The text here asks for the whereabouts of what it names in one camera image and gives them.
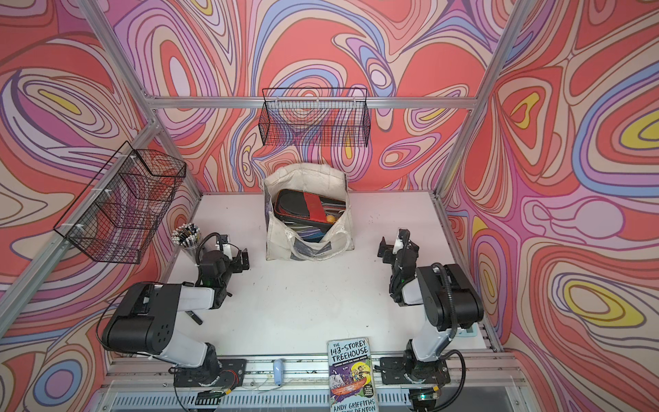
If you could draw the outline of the cream canvas tote bag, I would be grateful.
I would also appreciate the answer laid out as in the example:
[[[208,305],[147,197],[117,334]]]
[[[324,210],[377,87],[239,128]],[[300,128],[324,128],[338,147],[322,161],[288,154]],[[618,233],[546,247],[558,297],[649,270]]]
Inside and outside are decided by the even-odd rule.
[[[266,259],[332,259],[355,249],[348,177],[328,165],[296,163],[262,183]]]

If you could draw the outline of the red black ping pong case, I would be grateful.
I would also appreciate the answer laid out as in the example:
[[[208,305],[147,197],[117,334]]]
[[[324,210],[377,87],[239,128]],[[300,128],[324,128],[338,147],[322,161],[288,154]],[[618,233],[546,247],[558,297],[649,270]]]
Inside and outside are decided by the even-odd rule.
[[[278,219],[310,226],[331,226],[346,210],[345,201],[290,189],[280,191],[274,205]]]

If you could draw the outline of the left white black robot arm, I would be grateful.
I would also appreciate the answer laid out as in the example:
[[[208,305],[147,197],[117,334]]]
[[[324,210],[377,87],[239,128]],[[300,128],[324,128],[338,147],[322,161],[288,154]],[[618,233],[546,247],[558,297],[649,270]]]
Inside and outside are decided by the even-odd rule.
[[[145,355],[172,366],[175,388],[223,387],[243,383],[245,362],[222,363],[212,343],[197,341],[176,327],[181,313],[219,309],[232,296],[232,275],[250,269],[249,254],[238,249],[198,251],[195,283],[136,283],[127,289],[101,334],[101,344],[125,355]]]

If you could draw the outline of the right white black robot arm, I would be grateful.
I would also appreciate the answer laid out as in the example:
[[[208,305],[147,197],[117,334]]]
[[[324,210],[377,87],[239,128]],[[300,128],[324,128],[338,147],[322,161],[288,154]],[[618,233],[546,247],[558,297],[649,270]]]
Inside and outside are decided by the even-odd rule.
[[[398,231],[393,244],[381,240],[377,256],[391,267],[389,295],[400,307],[422,307],[424,324],[400,357],[383,357],[379,371],[385,385],[445,386],[451,382],[447,361],[458,351],[458,331],[484,317],[482,299],[458,264],[419,266],[420,247],[410,231]]]

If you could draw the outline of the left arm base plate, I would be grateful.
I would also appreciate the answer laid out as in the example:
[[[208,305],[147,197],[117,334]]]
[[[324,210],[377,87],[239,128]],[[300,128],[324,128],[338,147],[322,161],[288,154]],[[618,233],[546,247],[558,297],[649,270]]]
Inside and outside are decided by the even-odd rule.
[[[220,359],[218,367],[170,367],[169,372],[176,388],[235,389],[243,385],[246,365],[247,359]]]

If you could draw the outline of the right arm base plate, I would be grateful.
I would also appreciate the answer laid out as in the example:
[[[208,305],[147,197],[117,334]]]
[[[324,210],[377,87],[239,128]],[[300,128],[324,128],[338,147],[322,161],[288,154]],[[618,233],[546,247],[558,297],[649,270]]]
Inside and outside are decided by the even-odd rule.
[[[419,362],[403,356],[383,357],[380,359],[379,371],[386,386],[446,386],[451,376],[444,360]]]

